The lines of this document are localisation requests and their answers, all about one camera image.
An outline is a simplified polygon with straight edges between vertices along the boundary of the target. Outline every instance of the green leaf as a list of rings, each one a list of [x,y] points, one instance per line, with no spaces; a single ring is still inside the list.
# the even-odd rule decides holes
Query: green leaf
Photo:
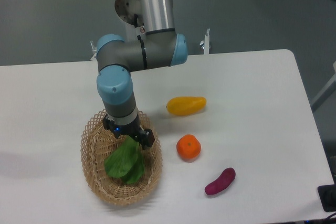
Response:
[[[104,160],[107,175],[113,178],[125,176],[138,160],[139,144],[130,136]]]
[[[143,156],[141,151],[138,149],[138,159],[136,160],[136,163],[125,176],[121,177],[121,179],[127,185],[133,184],[141,178],[144,172],[145,164],[143,161]]]

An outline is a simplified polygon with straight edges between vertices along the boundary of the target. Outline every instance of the wicker basket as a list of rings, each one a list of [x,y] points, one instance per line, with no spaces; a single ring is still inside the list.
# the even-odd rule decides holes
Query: wicker basket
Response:
[[[162,156],[158,134],[146,114],[139,112],[143,128],[153,131],[155,142],[148,150],[142,150],[145,172],[138,182],[124,185],[121,179],[110,178],[104,169],[104,159],[125,140],[118,139],[103,128],[106,111],[96,114],[85,126],[81,140],[81,161],[86,181],[91,190],[102,200],[126,206],[146,197],[158,184],[162,171]]]

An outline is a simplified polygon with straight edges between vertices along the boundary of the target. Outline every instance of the purple sweet potato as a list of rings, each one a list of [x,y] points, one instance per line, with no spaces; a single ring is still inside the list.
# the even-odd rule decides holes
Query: purple sweet potato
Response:
[[[225,169],[222,174],[215,181],[211,182],[205,187],[205,193],[208,195],[218,194],[225,190],[232,181],[235,180],[236,172],[233,168]]]

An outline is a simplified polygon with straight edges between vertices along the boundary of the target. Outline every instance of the white table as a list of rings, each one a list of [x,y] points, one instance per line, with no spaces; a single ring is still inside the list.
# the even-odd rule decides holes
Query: white table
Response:
[[[319,133],[290,51],[189,56],[132,73],[138,108],[156,126],[163,173],[129,207],[101,202],[82,173],[84,126],[103,108],[95,62],[0,67],[0,223],[268,223],[323,218],[317,187],[332,184]],[[166,112],[175,96],[207,98],[204,112]],[[176,153],[194,134],[195,162]],[[209,198],[227,167],[236,180]]]

